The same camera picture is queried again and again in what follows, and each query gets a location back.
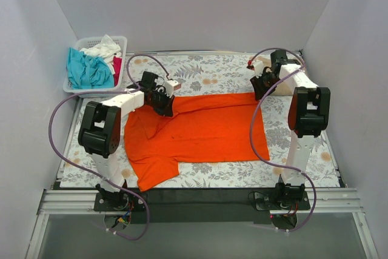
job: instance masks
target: laundry basket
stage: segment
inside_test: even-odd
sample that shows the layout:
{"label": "laundry basket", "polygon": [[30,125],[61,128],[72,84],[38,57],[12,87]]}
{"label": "laundry basket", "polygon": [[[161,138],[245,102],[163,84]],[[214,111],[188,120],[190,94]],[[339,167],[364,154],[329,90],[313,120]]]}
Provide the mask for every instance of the laundry basket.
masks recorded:
{"label": "laundry basket", "polygon": [[[121,68],[120,68],[120,74],[119,74],[119,80],[117,82],[117,85],[112,87],[112,88],[98,88],[98,89],[72,89],[72,84],[69,81],[69,78],[65,76],[65,80],[63,82],[63,90],[65,92],[69,93],[82,93],[86,91],[118,91],[120,85],[121,85],[121,80],[122,76],[124,74],[124,67],[125,67],[125,54],[127,53],[127,38],[125,36],[110,36],[110,38],[120,46],[121,48]],[[102,40],[102,36],[96,36],[96,37],[91,37],[91,38],[83,38],[79,39],[75,46],[74,49],[76,50],[81,50],[83,48],[89,49],[91,47],[94,47],[95,45],[99,44]],[[96,94],[82,94],[80,97],[82,98],[91,98],[91,97],[105,97],[105,96],[112,96],[112,94],[103,94],[103,93],[96,93]]]}

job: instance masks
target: wall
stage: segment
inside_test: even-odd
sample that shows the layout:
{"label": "wall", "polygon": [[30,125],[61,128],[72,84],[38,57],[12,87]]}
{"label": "wall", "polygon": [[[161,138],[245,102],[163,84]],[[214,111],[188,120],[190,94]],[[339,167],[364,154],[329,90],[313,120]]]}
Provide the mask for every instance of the wall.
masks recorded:
{"label": "wall", "polygon": [[330,141],[381,258],[388,258],[387,19],[387,0],[330,0],[304,50],[314,81],[332,91]]}
{"label": "wall", "polygon": [[124,35],[129,50],[255,52],[305,46],[328,0],[58,0],[77,37]]}
{"label": "wall", "polygon": [[[47,126],[63,99],[67,48],[76,41],[56,0],[0,0],[0,258],[24,258],[43,188],[59,159]],[[73,105],[58,114],[55,141],[64,147]]]}

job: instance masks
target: blue cloth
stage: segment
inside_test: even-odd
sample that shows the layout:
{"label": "blue cloth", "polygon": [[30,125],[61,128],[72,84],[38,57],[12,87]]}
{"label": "blue cloth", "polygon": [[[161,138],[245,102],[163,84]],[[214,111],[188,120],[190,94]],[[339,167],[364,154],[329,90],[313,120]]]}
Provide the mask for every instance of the blue cloth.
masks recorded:
{"label": "blue cloth", "polygon": [[113,75],[101,57],[91,57],[84,52],[69,49],[67,75],[73,89],[112,88]]}

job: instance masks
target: floral pattern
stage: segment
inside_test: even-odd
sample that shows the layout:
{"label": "floral pattern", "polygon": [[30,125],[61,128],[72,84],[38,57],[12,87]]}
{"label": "floral pattern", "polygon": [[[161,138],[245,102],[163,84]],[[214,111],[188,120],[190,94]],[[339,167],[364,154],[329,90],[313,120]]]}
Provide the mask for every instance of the floral pattern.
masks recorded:
{"label": "floral pattern", "polygon": [[[182,83],[182,88],[176,92],[178,96],[205,95],[217,93],[251,92],[249,79],[252,71],[246,69],[247,60],[251,55],[158,55],[157,58],[166,65],[170,76]],[[260,57],[266,61],[269,56]],[[144,70],[152,71],[159,76],[166,74],[151,59],[136,58],[130,65],[130,73],[135,79],[140,79]],[[125,74],[121,88],[131,84]],[[290,147],[290,130],[287,125],[287,114],[291,96],[279,96],[283,92],[277,89],[263,103],[262,115],[264,129],[271,161],[285,164]],[[107,98],[83,99],[82,107],[76,120],[75,131],[70,142],[68,158],[72,161],[96,170],[91,157],[78,144],[78,132],[81,125],[85,105],[91,101],[102,101]],[[127,118],[121,121],[123,129]],[[128,162],[124,150],[124,132],[121,132],[121,142],[116,151],[123,177],[129,187],[137,187],[137,177]],[[307,174],[316,187],[339,187],[333,155],[327,145],[327,137],[322,134],[312,150],[307,166]],[[61,171],[61,187],[94,187],[100,182],[98,177],[66,164]],[[236,161],[223,163],[180,163],[179,175],[156,187],[273,187],[278,181],[281,168],[272,167],[260,161]]]}

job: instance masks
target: orange t-shirt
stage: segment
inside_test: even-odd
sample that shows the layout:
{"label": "orange t-shirt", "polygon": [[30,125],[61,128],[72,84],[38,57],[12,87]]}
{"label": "orange t-shirt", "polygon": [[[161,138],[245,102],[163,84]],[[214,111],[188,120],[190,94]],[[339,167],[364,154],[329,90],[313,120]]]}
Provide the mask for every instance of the orange t-shirt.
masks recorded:
{"label": "orange t-shirt", "polygon": [[[253,93],[176,97],[174,117],[149,106],[130,113],[124,146],[141,191],[179,175],[178,162],[257,160],[249,126],[257,106]],[[260,155],[269,159],[261,112],[253,131]]]}

